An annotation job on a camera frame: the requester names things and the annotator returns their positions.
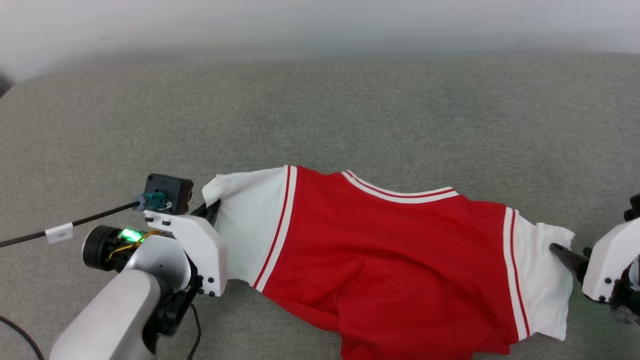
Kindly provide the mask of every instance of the t-shirt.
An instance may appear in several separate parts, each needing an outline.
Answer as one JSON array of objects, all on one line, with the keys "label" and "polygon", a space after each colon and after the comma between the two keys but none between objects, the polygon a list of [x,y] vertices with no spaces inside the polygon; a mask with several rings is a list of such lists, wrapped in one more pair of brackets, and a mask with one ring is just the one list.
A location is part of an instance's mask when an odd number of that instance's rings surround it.
[{"label": "t-shirt", "polygon": [[548,247],[569,247],[567,229],[350,171],[218,175],[203,194],[221,199],[229,278],[340,332],[344,359],[470,359],[535,332],[564,339],[573,279]]}]

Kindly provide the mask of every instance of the cable label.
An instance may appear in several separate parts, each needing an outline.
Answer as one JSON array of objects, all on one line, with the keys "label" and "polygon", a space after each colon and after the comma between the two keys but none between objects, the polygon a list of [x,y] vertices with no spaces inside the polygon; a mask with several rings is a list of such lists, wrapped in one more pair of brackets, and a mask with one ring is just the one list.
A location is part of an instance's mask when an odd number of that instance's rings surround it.
[{"label": "cable label", "polygon": [[74,225],[72,223],[60,225],[58,227],[45,230],[45,234],[47,235],[47,242],[50,244],[71,239],[74,237]]}]

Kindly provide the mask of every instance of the gray fabric surface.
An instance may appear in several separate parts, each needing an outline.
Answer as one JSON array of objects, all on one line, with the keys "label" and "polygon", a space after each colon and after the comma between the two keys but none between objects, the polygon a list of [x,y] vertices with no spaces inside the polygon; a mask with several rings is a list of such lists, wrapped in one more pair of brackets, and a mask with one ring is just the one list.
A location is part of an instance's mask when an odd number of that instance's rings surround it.
[{"label": "gray fabric surface", "polygon": [[[503,202],[591,245],[640,192],[640,56],[583,54],[209,65],[54,74],[0,100],[2,239],[125,203],[160,172],[202,187],[216,173],[285,163],[351,169],[400,192],[451,185]],[[192,206],[202,201],[197,193]],[[143,227],[126,212],[96,224]],[[45,354],[114,276],[86,268],[73,240],[0,249],[0,313]],[[243,283],[198,297],[211,359],[337,359],[340,338]],[[161,357],[185,358],[193,316]],[[637,330],[574,290],[564,342],[533,336],[512,359],[633,359]],[[0,327],[0,358],[30,349]],[[429,350],[425,349],[425,359]],[[500,356],[479,354],[474,359]]]}]

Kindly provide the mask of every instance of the green led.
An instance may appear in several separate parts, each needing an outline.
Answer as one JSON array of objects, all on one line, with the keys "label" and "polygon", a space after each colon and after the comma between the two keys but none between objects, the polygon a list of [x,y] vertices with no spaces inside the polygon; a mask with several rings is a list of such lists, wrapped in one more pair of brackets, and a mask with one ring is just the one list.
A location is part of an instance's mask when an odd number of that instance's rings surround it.
[{"label": "green led", "polygon": [[130,243],[135,243],[135,242],[138,242],[138,240],[140,240],[140,238],[142,237],[142,234],[140,234],[137,231],[133,231],[131,229],[124,229],[120,233],[120,237],[122,237],[125,241],[128,241]]}]

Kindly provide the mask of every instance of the yellow wire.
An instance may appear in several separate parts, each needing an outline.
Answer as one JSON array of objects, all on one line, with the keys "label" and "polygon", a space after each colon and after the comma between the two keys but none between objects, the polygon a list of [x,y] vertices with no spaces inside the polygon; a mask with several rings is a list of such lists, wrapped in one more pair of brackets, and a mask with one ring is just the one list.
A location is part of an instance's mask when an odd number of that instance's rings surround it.
[{"label": "yellow wire", "polygon": [[119,247],[117,249],[115,249],[112,253],[109,254],[109,257],[107,258],[107,261],[111,260],[111,258],[113,257],[113,255],[117,252],[121,252],[121,251],[125,251],[125,250],[129,250],[132,247],[136,247],[136,249],[140,246],[140,244],[142,243],[142,241],[146,238],[148,238],[151,235],[157,235],[160,232],[158,230],[153,230],[153,231],[149,231],[148,233],[144,234],[143,236],[140,237],[140,239],[138,239],[138,241],[136,241],[135,243],[131,244],[131,245],[127,245],[127,246],[123,246],[123,247]]}]

